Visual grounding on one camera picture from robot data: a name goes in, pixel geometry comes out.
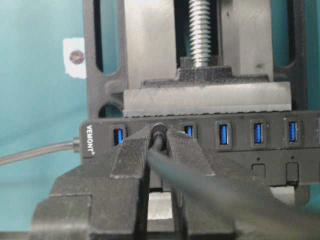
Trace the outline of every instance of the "white label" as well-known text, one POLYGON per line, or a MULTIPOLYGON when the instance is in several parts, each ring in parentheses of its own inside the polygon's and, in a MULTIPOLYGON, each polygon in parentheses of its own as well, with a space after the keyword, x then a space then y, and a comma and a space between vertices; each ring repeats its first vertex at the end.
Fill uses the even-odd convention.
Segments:
POLYGON ((63 62, 65 73, 73 78, 85 79, 86 59, 81 63, 73 63, 71 61, 71 54, 74 51, 80 51, 85 56, 85 39, 83 37, 65 38, 63 39, 63 62))

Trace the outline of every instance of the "black cable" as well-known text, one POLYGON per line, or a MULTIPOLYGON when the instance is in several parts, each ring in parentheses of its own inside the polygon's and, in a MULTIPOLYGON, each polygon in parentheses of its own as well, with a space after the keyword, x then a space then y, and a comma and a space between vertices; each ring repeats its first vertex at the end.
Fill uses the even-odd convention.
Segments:
POLYGON ((227 219, 255 225, 276 239, 319 239, 320 218, 311 213, 288 207, 273 197, 253 192, 232 179, 206 177, 184 165, 173 163, 161 154, 161 135, 147 152, 147 163, 174 188, 181 190, 206 210, 227 219))

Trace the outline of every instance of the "blue usb port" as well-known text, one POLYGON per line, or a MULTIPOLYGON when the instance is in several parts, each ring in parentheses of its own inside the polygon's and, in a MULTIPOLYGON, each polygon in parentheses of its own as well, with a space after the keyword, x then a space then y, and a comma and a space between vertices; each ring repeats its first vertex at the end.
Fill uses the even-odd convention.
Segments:
POLYGON ((297 138, 297 122, 290 121, 289 122, 289 142, 296 143, 298 141, 297 138))
POLYGON ((262 123, 254 124, 254 143, 255 144, 262 144, 264 142, 262 126, 263 126, 262 123))
POLYGON ((219 136, 220 136, 220 145, 227 145, 229 144, 228 139, 228 125, 222 124, 219 126, 219 136))
POLYGON ((114 146, 117 146, 119 144, 122 144, 124 140, 123 137, 123 131, 121 128, 117 128, 113 130, 113 141, 114 141, 114 146))
POLYGON ((184 132, 190 136, 193 137, 193 127, 192 126, 185 126, 184 127, 184 132))

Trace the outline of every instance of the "screw head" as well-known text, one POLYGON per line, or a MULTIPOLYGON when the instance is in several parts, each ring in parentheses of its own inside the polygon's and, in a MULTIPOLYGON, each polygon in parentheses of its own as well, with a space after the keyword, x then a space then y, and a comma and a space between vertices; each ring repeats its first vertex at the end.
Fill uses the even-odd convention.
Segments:
POLYGON ((85 54, 80 50, 74 50, 70 53, 70 61, 73 64, 79 65, 82 64, 85 60, 85 54))

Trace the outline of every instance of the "vemont logo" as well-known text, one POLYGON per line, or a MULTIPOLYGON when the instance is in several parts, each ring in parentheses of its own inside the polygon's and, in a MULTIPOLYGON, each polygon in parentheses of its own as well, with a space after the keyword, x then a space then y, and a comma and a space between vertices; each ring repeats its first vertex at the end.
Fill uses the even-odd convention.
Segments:
POLYGON ((86 127, 86 148, 91 155, 95 155, 92 125, 86 127))

